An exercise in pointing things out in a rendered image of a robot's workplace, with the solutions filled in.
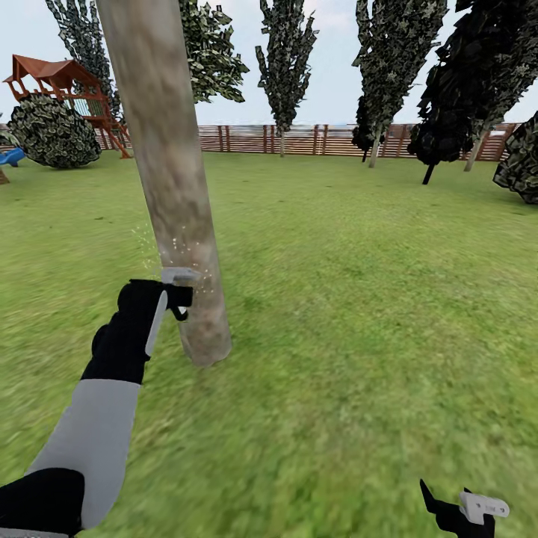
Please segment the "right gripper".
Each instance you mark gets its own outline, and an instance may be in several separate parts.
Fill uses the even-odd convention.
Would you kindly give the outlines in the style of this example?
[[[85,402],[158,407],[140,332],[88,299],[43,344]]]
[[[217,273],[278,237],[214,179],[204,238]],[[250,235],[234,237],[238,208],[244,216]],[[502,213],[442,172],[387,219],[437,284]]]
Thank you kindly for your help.
[[[437,501],[424,481],[421,480],[420,483],[424,502],[429,513],[436,513],[436,523],[440,530],[455,533],[458,538],[494,538],[495,519],[491,515],[483,515],[483,525],[471,523],[460,511],[459,505]]]

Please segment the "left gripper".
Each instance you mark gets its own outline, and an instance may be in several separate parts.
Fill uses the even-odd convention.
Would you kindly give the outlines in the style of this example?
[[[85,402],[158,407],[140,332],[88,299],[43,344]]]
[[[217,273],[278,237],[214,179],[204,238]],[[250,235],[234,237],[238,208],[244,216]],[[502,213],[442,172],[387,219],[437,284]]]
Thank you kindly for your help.
[[[184,306],[191,307],[192,305],[192,286],[177,286],[177,285],[164,285],[165,288],[169,288],[173,294],[172,303],[170,306]]]

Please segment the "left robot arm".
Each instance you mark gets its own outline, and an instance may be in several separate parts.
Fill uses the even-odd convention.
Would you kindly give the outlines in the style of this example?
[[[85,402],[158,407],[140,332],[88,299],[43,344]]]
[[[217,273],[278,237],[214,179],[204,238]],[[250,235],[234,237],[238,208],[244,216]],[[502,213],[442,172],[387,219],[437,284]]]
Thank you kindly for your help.
[[[48,442],[25,478],[0,487],[0,538],[72,538],[108,515],[125,478],[144,363],[170,306],[191,307],[194,268],[166,267],[156,279],[130,279]]]

